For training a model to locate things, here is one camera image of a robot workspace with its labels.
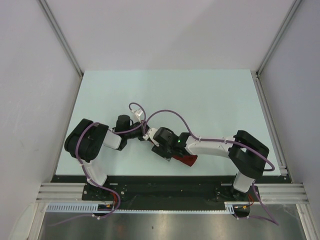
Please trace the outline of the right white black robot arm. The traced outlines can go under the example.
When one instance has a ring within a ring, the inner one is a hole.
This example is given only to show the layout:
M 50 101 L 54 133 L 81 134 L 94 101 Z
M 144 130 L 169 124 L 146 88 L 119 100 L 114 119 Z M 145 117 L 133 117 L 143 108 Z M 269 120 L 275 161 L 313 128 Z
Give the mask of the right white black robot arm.
M 191 167 L 199 155 L 230 159 L 238 173 L 230 188 L 231 198 L 243 201 L 255 180 L 266 171 L 269 148 L 244 130 L 236 135 L 215 140 L 194 138 L 190 133 L 176 135 L 168 128 L 150 128 L 146 137 L 153 143 L 152 151 L 170 161 L 172 158 Z

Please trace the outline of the dark red cloth napkin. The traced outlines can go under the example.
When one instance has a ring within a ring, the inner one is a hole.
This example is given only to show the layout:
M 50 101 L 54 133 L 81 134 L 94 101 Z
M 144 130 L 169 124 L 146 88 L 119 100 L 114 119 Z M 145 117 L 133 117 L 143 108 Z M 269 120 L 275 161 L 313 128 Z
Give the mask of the dark red cloth napkin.
M 180 161 L 181 163 L 189 167 L 192 167 L 195 164 L 198 156 L 197 155 L 184 155 L 184 156 L 173 155 L 172 158 Z

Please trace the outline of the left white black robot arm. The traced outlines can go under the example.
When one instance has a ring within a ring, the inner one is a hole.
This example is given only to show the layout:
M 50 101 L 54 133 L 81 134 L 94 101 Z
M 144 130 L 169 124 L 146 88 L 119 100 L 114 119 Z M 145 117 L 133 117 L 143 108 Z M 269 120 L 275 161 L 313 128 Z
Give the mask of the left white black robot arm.
M 97 157 L 102 147 L 121 151 L 129 139 L 143 140 L 143 120 L 134 122 L 128 115 L 119 115 L 114 128 L 102 123 L 82 119 L 64 142 L 64 149 L 76 158 L 87 178 L 94 186 L 93 194 L 100 200 L 110 196 L 111 188 L 105 184 L 107 174 Z

